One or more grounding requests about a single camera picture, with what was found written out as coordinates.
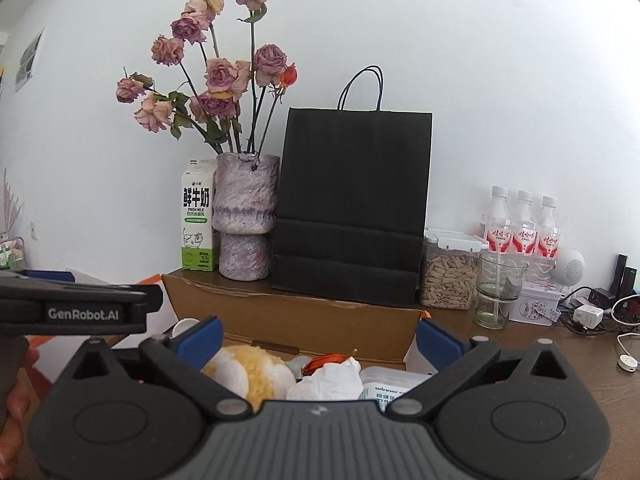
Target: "yellow stuffed animal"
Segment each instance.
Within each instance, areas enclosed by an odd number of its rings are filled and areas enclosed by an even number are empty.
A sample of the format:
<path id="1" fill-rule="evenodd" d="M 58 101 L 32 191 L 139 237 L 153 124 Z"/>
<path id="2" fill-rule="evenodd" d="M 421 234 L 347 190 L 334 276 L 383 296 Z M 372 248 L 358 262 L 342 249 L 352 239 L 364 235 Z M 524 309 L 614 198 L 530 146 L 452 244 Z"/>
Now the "yellow stuffed animal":
<path id="1" fill-rule="evenodd" d="M 202 369 L 218 384 L 244 397 L 256 412 L 265 399 L 286 399 L 296 384 L 293 372 L 279 357 L 255 346 L 221 349 Z"/>

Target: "black rope handle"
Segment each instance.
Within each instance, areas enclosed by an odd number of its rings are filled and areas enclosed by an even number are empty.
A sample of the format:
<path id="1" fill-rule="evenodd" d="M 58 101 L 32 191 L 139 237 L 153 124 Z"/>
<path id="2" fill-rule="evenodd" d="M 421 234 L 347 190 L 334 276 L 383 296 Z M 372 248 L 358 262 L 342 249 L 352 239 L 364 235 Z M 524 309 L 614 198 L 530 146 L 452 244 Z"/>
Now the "black rope handle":
<path id="1" fill-rule="evenodd" d="M 382 76 L 382 69 L 378 65 L 369 65 L 366 68 L 360 70 L 355 76 L 351 78 L 351 81 L 347 83 L 347 86 L 344 87 L 342 93 L 340 94 L 340 98 L 338 99 L 338 110 L 344 110 L 344 104 L 347 101 L 347 95 L 349 94 L 349 89 L 354 81 L 365 72 L 373 72 L 376 75 L 378 80 L 378 89 L 380 92 L 378 93 L 378 104 L 376 105 L 376 111 L 380 111 L 380 103 L 382 102 L 382 91 L 385 86 L 385 79 Z"/>

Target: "human hand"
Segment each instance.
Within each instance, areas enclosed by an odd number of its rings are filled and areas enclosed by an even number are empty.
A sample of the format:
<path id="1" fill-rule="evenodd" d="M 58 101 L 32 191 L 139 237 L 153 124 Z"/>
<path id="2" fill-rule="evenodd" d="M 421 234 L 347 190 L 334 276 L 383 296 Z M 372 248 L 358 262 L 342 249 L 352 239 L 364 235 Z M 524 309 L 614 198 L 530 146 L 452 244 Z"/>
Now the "human hand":
<path id="1" fill-rule="evenodd" d="M 23 367 L 33 365 L 40 355 L 29 348 L 24 357 Z M 18 453 L 22 448 L 23 436 L 20 420 L 29 411 L 31 397 L 27 386 L 17 381 L 6 399 L 8 416 L 4 428 L 0 428 L 0 480 L 11 478 L 18 465 Z"/>

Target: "white tissue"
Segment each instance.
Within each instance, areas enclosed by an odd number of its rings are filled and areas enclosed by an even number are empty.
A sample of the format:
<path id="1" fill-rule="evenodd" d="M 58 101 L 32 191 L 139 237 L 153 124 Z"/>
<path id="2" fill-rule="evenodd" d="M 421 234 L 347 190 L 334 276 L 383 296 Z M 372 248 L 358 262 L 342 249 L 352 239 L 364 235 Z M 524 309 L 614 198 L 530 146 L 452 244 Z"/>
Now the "white tissue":
<path id="1" fill-rule="evenodd" d="M 287 400 L 356 400 L 362 393 L 360 363 L 353 357 L 327 363 L 289 388 Z"/>

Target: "textured stone vase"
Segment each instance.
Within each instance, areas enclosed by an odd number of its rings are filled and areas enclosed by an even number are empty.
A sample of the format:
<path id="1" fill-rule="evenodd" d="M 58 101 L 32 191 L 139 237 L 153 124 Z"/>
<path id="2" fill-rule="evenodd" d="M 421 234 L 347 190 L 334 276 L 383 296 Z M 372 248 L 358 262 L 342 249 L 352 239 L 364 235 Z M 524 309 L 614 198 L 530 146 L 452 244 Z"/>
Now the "textured stone vase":
<path id="1" fill-rule="evenodd" d="M 271 235 L 222 233 L 220 274 L 230 280 L 263 280 L 271 270 Z"/>
<path id="2" fill-rule="evenodd" d="M 233 235 L 273 230 L 280 157 L 261 155 L 258 161 L 243 153 L 222 153 L 216 161 L 213 227 Z"/>

